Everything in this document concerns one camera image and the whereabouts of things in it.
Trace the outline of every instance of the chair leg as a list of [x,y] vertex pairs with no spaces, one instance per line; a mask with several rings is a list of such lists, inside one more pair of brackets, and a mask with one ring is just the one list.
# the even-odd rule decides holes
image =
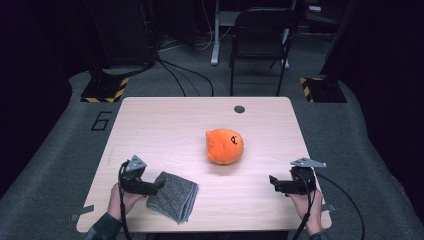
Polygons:
[[283,83],[283,76],[284,76],[286,62],[287,62],[287,58],[284,59],[283,64],[281,65],[280,81],[278,82],[278,89],[276,94],[277,97],[280,96],[280,90],[281,90],[281,85]]
[[231,88],[230,88],[230,96],[233,96],[233,85],[234,85],[234,63],[235,60],[234,58],[231,59],[230,61],[230,66],[231,66]]

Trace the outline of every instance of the wooden table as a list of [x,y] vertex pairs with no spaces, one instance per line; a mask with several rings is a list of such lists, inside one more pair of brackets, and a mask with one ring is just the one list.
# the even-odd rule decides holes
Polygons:
[[[235,112],[243,106],[244,113]],[[244,139],[242,158],[228,166],[206,157],[206,130],[229,128]],[[146,207],[142,199],[127,215],[133,232],[261,231],[297,229],[290,198],[274,191],[269,175],[291,180],[291,161],[309,157],[293,107],[284,97],[126,98],[117,115],[77,229],[88,229],[107,210],[120,165],[133,155],[147,163],[153,182],[166,171],[199,185],[188,222]],[[331,225],[323,212],[325,228]]]

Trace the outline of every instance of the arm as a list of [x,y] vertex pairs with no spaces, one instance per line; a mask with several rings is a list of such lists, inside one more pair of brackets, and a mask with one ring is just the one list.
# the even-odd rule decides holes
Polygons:
[[[125,214],[133,209],[135,203],[143,196],[124,192],[123,202]],[[110,192],[107,212],[90,228],[86,240],[91,239],[115,239],[121,229],[121,200],[119,198],[119,186],[115,184]]]
[[[288,194],[292,199],[296,208],[297,214],[300,219],[303,219],[308,210],[308,196],[298,194]],[[311,198],[314,196],[314,192],[310,193]],[[315,190],[315,200],[312,204],[309,220],[306,223],[306,230],[311,236],[311,240],[330,240],[331,238],[324,232],[321,223],[321,207],[322,207],[322,193],[317,189]]]

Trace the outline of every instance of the gray floor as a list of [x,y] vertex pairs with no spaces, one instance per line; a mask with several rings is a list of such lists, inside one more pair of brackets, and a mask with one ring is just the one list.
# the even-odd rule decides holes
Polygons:
[[[424,239],[424,228],[410,206],[401,185],[387,171],[384,161],[369,142],[361,108],[342,83],[346,104],[308,103],[299,78],[318,77],[329,47],[322,37],[297,35],[290,53],[281,96],[291,99],[312,159],[326,162],[318,170],[354,199],[366,226],[366,239]],[[178,47],[160,57],[197,71],[211,79],[215,96],[229,95],[230,44],[221,45],[220,63],[210,65],[212,46],[202,51]],[[237,65],[236,96],[274,96],[279,69],[267,72],[269,63]],[[193,86],[177,74],[187,96],[210,96],[206,81],[185,73]],[[70,222],[83,207],[121,101],[82,103],[80,94],[90,80],[88,73],[70,79],[73,96],[68,108],[13,186],[0,201],[0,239],[83,239]],[[172,76],[159,64],[131,77],[123,97],[183,96]],[[110,121],[105,131],[90,131],[101,111]],[[319,179],[331,213],[328,232],[334,239],[360,239],[358,214],[336,187]],[[144,239],[144,234],[135,234]]]

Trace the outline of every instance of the dark background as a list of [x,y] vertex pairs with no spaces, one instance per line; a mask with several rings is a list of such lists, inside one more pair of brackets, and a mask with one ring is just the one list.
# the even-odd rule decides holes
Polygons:
[[[141,2],[134,1],[133,5],[140,6]],[[194,29],[206,32],[202,13],[198,12],[200,1],[183,2],[185,6],[193,4]],[[232,8],[236,3],[225,2],[223,8]],[[208,15],[213,17],[214,1],[205,0],[205,5]],[[421,221],[424,219],[424,197],[420,192],[424,185],[421,173],[424,19],[420,12],[423,7],[424,3],[419,1],[351,0],[334,51],[323,69],[323,73],[336,76],[355,93],[370,140],[405,187]],[[102,68],[111,67],[113,53],[102,42],[107,28],[99,32],[97,24],[82,0],[0,3],[1,195],[67,107],[72,91],[68,79],[86,71],[88,60]],[[138,19],[130,25],[136,27],[130,30],[134,37],[143,39],[146,33],[143,22]],[[126,39],[125,45],[139,47],[131,38]],[[148,47],[149,39],[143,41]],[[128,61],[137,65],[146,55],[150,57],[148,50],[140,51],[136,56],[115,59],[115,63]]]

